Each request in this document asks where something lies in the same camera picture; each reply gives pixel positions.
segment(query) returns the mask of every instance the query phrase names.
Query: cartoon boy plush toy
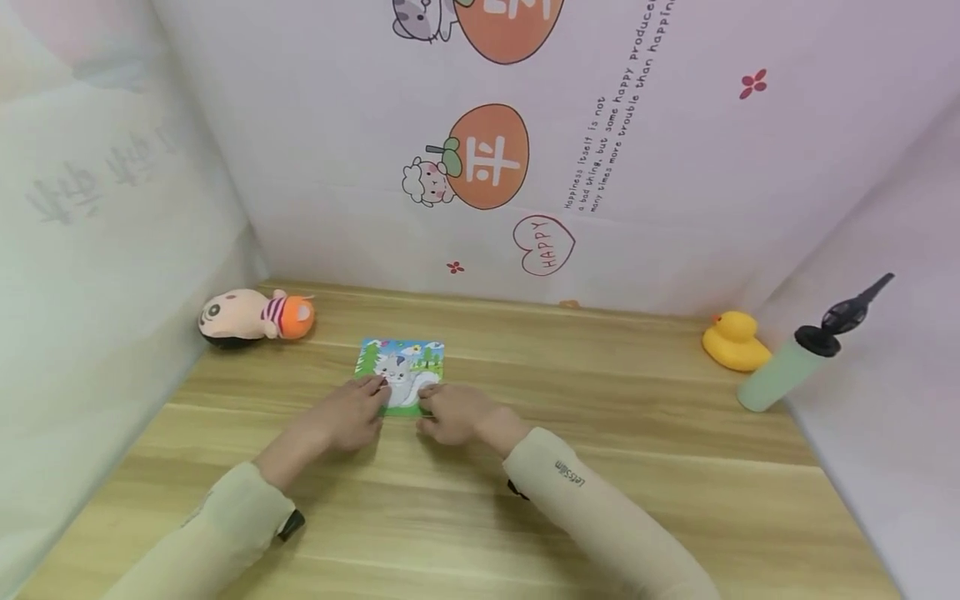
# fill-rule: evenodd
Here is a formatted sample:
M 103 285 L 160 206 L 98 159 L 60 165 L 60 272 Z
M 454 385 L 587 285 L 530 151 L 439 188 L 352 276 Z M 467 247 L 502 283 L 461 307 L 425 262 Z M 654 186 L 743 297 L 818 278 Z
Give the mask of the cartoon boy plush toy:
M 206 303 L 198 325 L 221 350 L 245 348 L 263 337 L 297 340 L 313 326 L 312 298 L 274 290 L 268 299 L 256 290 L 231 290 Z

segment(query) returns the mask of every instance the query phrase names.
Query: arm sleeve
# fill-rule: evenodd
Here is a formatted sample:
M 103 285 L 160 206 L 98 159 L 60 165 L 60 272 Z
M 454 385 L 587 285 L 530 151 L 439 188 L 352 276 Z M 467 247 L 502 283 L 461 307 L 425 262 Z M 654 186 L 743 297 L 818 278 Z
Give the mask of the arm sleeve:
M 253 464 L 239 465 L 103 600 L 212 600 L 263 555 L 294 510 Z
M 696 559 L 563 440 L 534 429 L 503 464 L 516 488 L 643 600 L 718 600 Z

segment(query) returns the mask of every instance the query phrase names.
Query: wooden tabletop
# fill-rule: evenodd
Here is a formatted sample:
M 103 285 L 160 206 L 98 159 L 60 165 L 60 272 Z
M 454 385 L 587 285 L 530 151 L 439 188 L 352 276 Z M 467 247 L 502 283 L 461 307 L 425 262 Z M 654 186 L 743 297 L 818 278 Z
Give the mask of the wooden tabletop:
M 725 598 L 899 598 L 782 408 L 755 415 L 704 323 L 282 283 L 314 331 L 208 352 L 51 553 L 23 600 L 98 598 L 229 468 L 352 376 L 364 337 L 446 343 L 445 378 L 483 388 L 572 445 L 697 557 Z M 307 526 L 226 598 L 605 598 L 563 532 L 481 448 L 390 418 L 381 440 L 308 470 Z

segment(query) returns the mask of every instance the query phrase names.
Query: green bottle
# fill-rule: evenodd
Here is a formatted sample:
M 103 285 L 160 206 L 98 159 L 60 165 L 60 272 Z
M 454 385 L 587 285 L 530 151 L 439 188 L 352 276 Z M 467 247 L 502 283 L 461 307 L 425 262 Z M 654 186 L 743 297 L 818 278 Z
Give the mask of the green bottle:
M 834 304 L 819 327 L 797 329 L 765 365 L 740 384 L 736 399 L 747 410 L 762 413 L 789 394 L 840 352 L 836 336 L 863 323 L 870 302 L 893 278 L 894 274 L 888 273 L 856 298 Z
M 736 399 L 747 410 L 762 413 L 840 351 L 840 341 L 820 327 L 804 325 L 773 357 L 740 384 Z

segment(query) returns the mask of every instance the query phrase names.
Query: orange circle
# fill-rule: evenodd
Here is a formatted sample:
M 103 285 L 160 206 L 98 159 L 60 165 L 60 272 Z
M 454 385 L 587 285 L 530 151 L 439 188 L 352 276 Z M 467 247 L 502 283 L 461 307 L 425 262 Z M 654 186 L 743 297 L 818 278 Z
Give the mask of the orange circle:
M 543 0 L 475 0 L 469 7 L 456 3 L 457 20 L 470 45 L 497 64 L 514 64 L 529 59 L 553 32 L 564 0 L 551 0 L 550 14 L 543 18 Z M 510 16 L 510 5 L 516 14 Z
M 474 108 L 453 125 L 450 137 L 460 142 L 463 165 L 459 177 L 449 178 L 450 187 L 464 203 L 489 210 L 514 198 L 530 163 L 530 136 L 516 110 L 501 104 Z

